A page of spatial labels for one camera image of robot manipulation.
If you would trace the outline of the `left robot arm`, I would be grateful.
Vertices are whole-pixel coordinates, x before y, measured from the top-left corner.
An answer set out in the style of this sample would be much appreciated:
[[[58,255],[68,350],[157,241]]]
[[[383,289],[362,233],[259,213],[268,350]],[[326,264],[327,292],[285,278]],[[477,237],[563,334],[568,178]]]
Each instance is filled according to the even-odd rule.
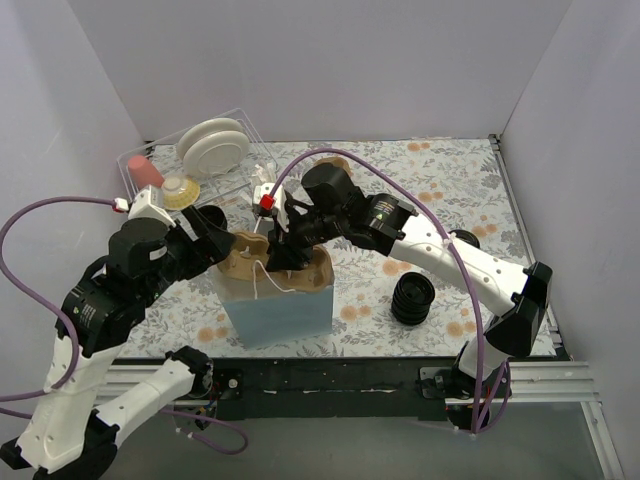
[[[155,218],[126,221],[111,235],[107,255],[90,264],[57,310],[51,367],[25,431],[1,447],[12,469],[37,479],[97,479],[119,446],[165,405],[205,398],[213,362],[189,346],[166,355],[154,374],[97,406],[107,371],[146,311],[173,284],[225,260],[235,242],[217,206],[183,210],[191,229]]]

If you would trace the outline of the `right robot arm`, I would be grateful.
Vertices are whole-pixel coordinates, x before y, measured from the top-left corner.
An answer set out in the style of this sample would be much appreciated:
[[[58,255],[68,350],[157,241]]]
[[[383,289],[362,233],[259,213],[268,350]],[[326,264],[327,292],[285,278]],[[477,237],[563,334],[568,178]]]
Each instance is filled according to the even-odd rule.
[[[329,163],[307,171],[301,185],[308,203],[271,183],[254,190],[255,213],[274,221],[268,234],[268,270],[299,271],[310,264],[314,246],[343,237],[460,289],[473,286],[493,318],[481,339],[463,347],[439,384],[450,396],[479,395],[505,360],[531,354],[549,303],[549,266],[503,261],[445,236],[411,204],[389,194],[366,195],[342,168]]]

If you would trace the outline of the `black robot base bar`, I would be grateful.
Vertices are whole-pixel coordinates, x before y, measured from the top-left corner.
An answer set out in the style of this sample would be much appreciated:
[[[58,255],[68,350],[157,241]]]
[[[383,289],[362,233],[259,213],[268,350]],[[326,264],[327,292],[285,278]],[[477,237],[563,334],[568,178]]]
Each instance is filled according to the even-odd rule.
[[[221,420],[411,417],[468,430],[451,357],[217,359],[203,403]]]

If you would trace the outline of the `light blue paper bag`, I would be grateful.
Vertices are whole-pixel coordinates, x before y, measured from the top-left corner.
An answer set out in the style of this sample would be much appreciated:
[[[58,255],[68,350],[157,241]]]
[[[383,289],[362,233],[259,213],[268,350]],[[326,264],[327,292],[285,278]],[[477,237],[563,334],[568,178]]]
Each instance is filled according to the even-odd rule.
[[[264,270],[256,261],[246,280],[212,270],[215,290],[242,344],[269,347],[332,331],[334,286],[307,292],[290,284],[292,273]]]

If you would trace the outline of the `brown cardboard cup carrier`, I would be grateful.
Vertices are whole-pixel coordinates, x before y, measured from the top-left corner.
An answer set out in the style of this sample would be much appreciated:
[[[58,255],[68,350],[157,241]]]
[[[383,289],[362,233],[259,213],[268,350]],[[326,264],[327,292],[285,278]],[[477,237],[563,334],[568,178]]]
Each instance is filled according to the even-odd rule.
[[[269,272],[269,242],[266,236],[248,231],[235,234],[236,240],[225,260],[217,264],[218,270],[232,280],[258,284],[264,280],[274,280],[276,289],[316,293],[334,280],[333,265],[328,251],[321,246],[312,248],[312,258],[302,270],[286,268]]]

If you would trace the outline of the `black plastic cup lid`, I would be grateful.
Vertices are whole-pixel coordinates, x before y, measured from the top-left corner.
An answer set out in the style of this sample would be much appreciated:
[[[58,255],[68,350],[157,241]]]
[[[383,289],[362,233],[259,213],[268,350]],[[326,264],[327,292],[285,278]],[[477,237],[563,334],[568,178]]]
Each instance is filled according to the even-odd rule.
[[[477,248],[477,249],[480,248],[479,238],[470,231],[467,231],[464,229],[454,229],[454,230],[451,230],[449,234],[473,246],[474,248]]]

